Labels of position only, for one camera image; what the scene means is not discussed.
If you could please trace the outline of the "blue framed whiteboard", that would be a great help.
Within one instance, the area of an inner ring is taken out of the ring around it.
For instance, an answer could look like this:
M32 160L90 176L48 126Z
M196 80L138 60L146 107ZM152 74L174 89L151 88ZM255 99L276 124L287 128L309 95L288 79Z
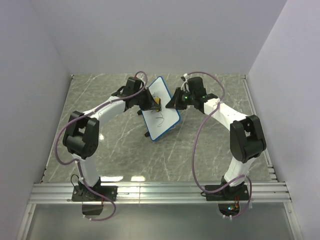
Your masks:
M147 128L147 136L155 142L180 122L181 115L176 109L166 108L166 105L172 98L172 94L162 76L158 76L148 86L148 89L151 96L159 98L161 103L160 111L145 110L141 112Z

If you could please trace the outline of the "yellow eraser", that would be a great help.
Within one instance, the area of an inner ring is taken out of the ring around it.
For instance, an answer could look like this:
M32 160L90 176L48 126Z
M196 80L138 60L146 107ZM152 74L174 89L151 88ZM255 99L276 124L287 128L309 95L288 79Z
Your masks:
M162 104L161 104L161 99L159 97L155 97L154 101L156 102L156 112L160 112L162 110Z

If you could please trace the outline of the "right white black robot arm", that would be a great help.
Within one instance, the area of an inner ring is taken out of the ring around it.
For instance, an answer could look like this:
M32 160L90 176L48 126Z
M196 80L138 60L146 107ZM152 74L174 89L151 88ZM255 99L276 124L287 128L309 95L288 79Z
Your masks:
M202 195L222 196L226 200L232 200L239 195L244 186L252 163L267 148L267 143L260 118L241 113L223 102L222 97L213 93L207 93L203 79L200 76L182 76L182 86L176 88L173 97L166 104L167 109L185 110L189 106L194 107L206 117L213 118L229 131L229 149L232 159L228 170L221 178L221 184L213 186L201 186L196 175L196 146L191 153L191 172L193 179L201 190Z

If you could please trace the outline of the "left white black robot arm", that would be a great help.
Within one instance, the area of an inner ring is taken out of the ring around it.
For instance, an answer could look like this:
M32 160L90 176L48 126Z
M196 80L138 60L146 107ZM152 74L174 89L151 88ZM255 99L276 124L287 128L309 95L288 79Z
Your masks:
M99 144L100 126L133 106L142 111L160 111L161 98L153 96L146 84L136 76L129 77L104 103L86 111L74 111L65 129L62 144L74 158L78 168L78 191L88 201L103 200L101 177L96 167L95 152Z

